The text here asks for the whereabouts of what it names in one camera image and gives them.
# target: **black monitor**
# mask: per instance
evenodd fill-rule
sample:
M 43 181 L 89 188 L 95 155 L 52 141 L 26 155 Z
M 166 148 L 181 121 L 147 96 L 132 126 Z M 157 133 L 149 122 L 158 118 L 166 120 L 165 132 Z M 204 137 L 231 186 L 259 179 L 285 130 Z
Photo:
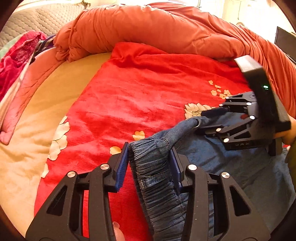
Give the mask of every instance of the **black monitor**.
M 296 36 L 283 30 L 280 27 L 276 29 L 276 39 L 274 41 L 288 57 L 296 64 Z

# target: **blue denim fabric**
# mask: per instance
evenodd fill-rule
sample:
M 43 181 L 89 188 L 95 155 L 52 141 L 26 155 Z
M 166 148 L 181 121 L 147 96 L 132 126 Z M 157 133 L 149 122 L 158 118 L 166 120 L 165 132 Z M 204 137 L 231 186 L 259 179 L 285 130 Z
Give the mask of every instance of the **blue denim fabric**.
M 217 138 L 197 136 L 196 128 L 206 125 L 230 125 L 240 114 L 208 119 L 192 117 L 169 130 L 130 143 L 129 159 L 137 193 L 154 241 L 181 239 L 186 217 L 187 194 L 177 195 L 168 166 L 168 153 L 175 146 L 206 172 L 226 171 L 241 186 L 267 227 L 272 231 L 286 215 L 295 199 L 287 165 L 287 151 L 268 156 L 264 148 L 226 151 Z M 209 236 L 213 235 L 213 203 L 210 201 Z

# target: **red fleece blanket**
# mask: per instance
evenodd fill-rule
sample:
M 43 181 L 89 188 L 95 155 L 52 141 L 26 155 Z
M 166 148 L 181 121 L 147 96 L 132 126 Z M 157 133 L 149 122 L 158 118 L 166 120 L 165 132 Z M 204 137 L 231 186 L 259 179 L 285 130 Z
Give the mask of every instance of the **red fleece blanket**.
M 49 173 L 41 179 L 35 213 L 68 171 L 92 171 L 106 163 L 110 154 L 120 152 L 124 142 L 173 127 L 184 120 L 185 104 L 199 102 L 214 107 L 224 102 L 226 95 L 249 90 L 232 62 L 118 43 L 111 59 L 60 124 L 64 131 L 57 131 L 56 144 L 49 154 L 50 159 L 57 159 L 47 161 Z M 123 187 L 109 197 L 112 219 L 120 224 L 126 240 L 149 240 L 129 167 Z M 83 216 L 87 236 L 87 212 Z

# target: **beige bed sheet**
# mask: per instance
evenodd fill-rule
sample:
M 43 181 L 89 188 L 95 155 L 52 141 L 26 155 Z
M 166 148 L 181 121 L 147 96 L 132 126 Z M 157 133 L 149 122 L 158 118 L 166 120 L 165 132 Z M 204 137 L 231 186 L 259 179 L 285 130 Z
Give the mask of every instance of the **beige bed sheet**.
M 110 53 L 104 53 L 64 62 L 35 92 L 9 145 L 0 145 L 0 204 L 23 236 L 34 217 L 37 188 L 56 128 L 109 58 Z

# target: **crumpled fabric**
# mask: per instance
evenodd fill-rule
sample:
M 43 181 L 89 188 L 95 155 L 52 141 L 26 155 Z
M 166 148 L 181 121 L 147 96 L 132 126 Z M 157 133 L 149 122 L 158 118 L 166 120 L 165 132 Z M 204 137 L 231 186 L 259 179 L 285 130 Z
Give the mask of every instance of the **crumpled fabric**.
M 146 6 L 113 4 L 84 10 L 57 34 L 57 59 L 75 61 L 111 52 L 118 42 L 144 43 L 167 53 L 216 60 L 250 55 L 267 72 L 288 114 L 296 117 L 296 69 L 273 43 L 196 7 L 171 2 Z
M 228 172 L 244 190 L 273 231 L 295 199 L 287 151 L 268 156 L 264 148 L 226 151 L 220 140 L 198 136 L 197 128 L 231 125 L 240 121 L 238 113 L 219 118 L 192 117 L 175 127 L 129 145 L 129 160 L 137 194 L 154 241 L 180 241 L 186 218 L 188 194 L 178 195 L 169 169 L 168 154 L 174 146 L 190 163 L 208 173 Z M 213 236 L 214 208 L 209 193 L 209 237 Z
M 29 31 L 24 34 L 3 56 L 0 61 L 0 101 L 11 85 L 16 81 L 26 63 L 30 60 L 40 39 L 41 32 Z

